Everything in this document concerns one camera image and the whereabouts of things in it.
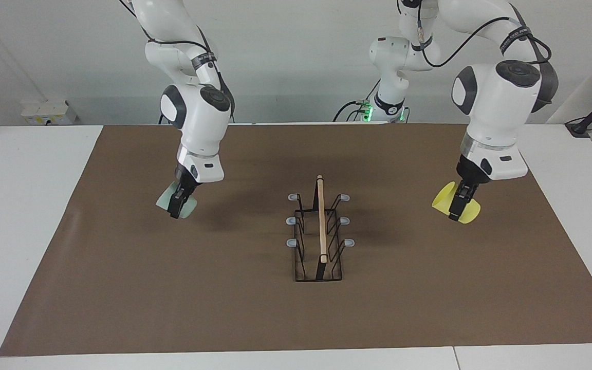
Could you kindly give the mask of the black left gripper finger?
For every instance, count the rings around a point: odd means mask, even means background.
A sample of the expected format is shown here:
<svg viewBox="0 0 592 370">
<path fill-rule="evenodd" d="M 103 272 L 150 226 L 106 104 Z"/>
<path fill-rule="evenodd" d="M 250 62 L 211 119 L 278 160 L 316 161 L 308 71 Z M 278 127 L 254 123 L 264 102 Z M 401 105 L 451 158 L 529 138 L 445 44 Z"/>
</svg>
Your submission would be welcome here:
<svg viewBox="0 0 592 370">
<path fill-rule="evenodd" d="M 477 202 L 474 200 L 476 183 L 459 182 L 454 185 L 449 206 L 450 220 L 470 223 L 477 218 Z"/>
</svg>

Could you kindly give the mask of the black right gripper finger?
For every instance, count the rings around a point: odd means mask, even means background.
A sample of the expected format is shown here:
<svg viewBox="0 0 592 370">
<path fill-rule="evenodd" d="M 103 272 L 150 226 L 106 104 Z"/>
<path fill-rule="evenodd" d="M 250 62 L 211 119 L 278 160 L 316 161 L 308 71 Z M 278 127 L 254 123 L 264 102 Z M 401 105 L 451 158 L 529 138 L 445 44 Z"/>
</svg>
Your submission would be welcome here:
<svg viewBox="0 0 592 370">
<path fill-rule="evenodd" d="M 179 219 L 183 207 L 189 199 L 189 195 L 185 190 L 175 190 L 169 196 L 168 212 L 171 218 Z"/>
</svg>

